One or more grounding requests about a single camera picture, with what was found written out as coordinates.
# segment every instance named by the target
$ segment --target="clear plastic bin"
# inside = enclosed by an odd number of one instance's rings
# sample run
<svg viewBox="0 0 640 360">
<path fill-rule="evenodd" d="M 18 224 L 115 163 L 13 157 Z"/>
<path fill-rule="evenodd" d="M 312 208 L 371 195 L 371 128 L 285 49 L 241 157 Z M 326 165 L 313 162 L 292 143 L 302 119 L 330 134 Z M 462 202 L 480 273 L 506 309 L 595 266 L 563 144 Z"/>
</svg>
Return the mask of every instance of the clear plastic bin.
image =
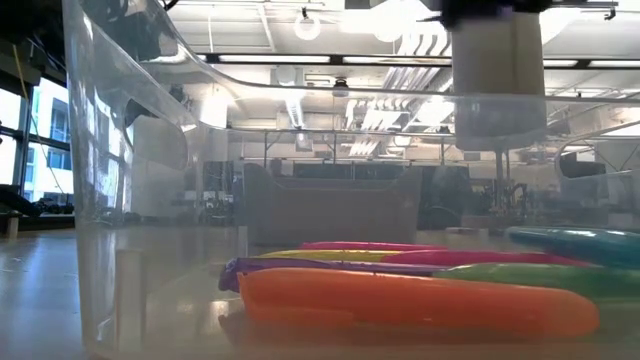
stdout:
<svg viewBox="0 0 640 360">
<path fill-rule="evenodd" d="M 64 2 L 90 353 L 588 358 L 631 351 L 637 343 L 640 309 L 633 302 L 602 306 L 596 334 L 570 341 L 399 346 L 374 332 L 367 346 L 313 337 L 296 342 L 256 331 L 239 295 L 219 291 L 217 281 L 234 257 L 303 242 L 528 251 L 501 230 L 633 230 L 638 137 L 607 134 L 635 125 L 639 102 L 353 89 L 336 96 L 328 89 L 243 83 L 190 52 L 157 1 L 121 3 Z M 405 101 L 436 104 L 432 110 L 449 106 L 456 122 L 441 132 L 344 130 L 350 106 L 367 104 L 366 111 L 378 104 L 384 112 L 384 104 Z M 287 108 L 298 112 L 272 130 L 225 128 L 277 119 Z M 315 115 L 294 128 L 306 113 Z M 574 163 L 591 166 L 564 163 L 572 153 L 579 154 Z"/>
</svg>

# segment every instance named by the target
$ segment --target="window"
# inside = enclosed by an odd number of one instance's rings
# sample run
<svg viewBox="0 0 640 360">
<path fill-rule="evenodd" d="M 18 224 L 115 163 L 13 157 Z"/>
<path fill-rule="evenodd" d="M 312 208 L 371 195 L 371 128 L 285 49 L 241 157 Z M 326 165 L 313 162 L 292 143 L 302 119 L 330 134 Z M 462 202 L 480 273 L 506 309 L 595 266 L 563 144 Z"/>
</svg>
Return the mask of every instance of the window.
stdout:
<svg viewBox="0 0 640 360">
<path fill-rule="evenodd" d="M 68 143 L 71 139 L 68 99 L 67 89 L 41 79 L 40 85 L 33 88 L 31 133 Z"/>
<path fill-rule="evenodd" d="M 67 104 L 58 99 L 53 99 L 49 137 L 62 142 L 69 142 L 71 140 L 69 133 L 69 110 L 67 109 Z"/>
<path fill-rule="evenodd" d="M 52 169 L 71 170 L 71 154 L 64 150 L 49 149 L 47 166 Z"/>
<path fill-rule="evenodd" d="M 22 98 L 14 93 L 0 89 L 0 121 L 2 126 L 17 129 L 20 124 L 20 106 Z"/>
<path fill-rule="evenodd" d="M 27 167 L 24 174 L 24 181 L 29 183 L 33 182 L 33 164 L 35 158 L 34 151 L 34 148 L 29 147 L 29 152 L 27 153 Z"/>
<path fill-rule="evenodd" d="M 16 141 L 0 136 L 0 184 L 13 184 L 13 169 L 16 161 Z"/>
</svg>

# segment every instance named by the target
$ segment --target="ceiling light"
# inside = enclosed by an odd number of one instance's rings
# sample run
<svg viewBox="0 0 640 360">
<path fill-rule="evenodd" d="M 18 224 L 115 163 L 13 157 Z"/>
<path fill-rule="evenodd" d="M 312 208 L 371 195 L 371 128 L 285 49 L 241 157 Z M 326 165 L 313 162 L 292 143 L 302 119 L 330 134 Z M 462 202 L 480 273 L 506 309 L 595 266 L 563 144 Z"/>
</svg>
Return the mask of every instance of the ceiling light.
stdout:
<svg viewBox="0 0 640 360">
<path fill-rule="evenodd" d="M 594 60 L 589 67 L 624 68 L 640 67 L 640 60 Z"/>
<path fill-rule="evenodd" d="M 345 56 L 343 58 L 345 64 L 363 64 L 374 65 L 384 64 L 389 66 L 411 65 L 411 66 L 434 66 L 434 67 L 450 67 L 450 58 L 437 57 L 400 57 L 400 56 Z"/>
<path fill-rule="evenodd" d="M 603 95 L 608 91 L 609 89 L 572 89 L 556 93 L 553 96 L 592 98 Z"/>
<path fill-rule="evenodd" d="M 585 151 L 585 150 L 591 150 L 593 149 L 592 146 L 583 146 L 583 145 L 567 145 L 564 147 L 564 149 L 567 152 L 578 152 L 578 151 Z"/>
<path fill-rule="evenodd" d="M 302 28 L 303 21 L 311 21 L 311 27 L 308 29 Z M 306 16 L 304 17 L 302 14 L 298 15 L 296 21 L 293 23 L 293 31 L 296 33 L 296 36 L 302 40 L 314 40 L 320 35 L 320 19 L 316 16 Z"/>
<path fill-rule="evenodd" d="M 293 63 L 293 64 L 328 64 L 329 56 L 323 55 L 220 55 L 221 63 Z"/>
<path fill-rule="evenodd" d="M 574 67 L 578 64 L 577 60 L 543 60 L 545 67 Z"/>
<path fill-rule="evenodd" d="M 640 124 L 623 127 L 621 129 L 609 131 L 602 134 L 603 136 L 639 136 Z"/>
</svg>

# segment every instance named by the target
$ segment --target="white cylinder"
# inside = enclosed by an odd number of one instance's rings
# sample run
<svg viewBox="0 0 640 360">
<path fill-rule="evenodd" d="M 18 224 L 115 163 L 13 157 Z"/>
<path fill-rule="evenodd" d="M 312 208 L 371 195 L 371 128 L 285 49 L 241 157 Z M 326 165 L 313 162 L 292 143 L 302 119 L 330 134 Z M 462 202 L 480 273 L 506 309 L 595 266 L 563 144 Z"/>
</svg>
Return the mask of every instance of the white cylinder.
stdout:
<svg viewBox="0 0 640 360">
<path fill-rule="evenodd" d="M 544 95 L 538 14 L 463 22 L 452 33 L 452 52 L 455 93 Z M 540 99 L 471 98 L 456 106 L 457 145 L 474 151 L 527 146 L 545 128 L 545 114 Z"/>
</svg>

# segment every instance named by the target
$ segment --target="orange popsicle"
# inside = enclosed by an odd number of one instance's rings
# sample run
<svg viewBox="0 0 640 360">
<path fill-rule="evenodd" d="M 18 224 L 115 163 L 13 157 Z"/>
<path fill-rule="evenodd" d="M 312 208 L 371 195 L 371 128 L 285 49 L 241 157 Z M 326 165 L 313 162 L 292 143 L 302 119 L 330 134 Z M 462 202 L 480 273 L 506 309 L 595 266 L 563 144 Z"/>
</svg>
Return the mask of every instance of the orange popsicle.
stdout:
<svg viewBox="0 0 640 360">
<path fill-rule="evenodd" d="M 522 338 L 588 335 L 598 310 L 569 291 L 462 280 L 274 268 L 238 274 L 254 321 L 298 326 L 431 326 Z"/>
</svg>

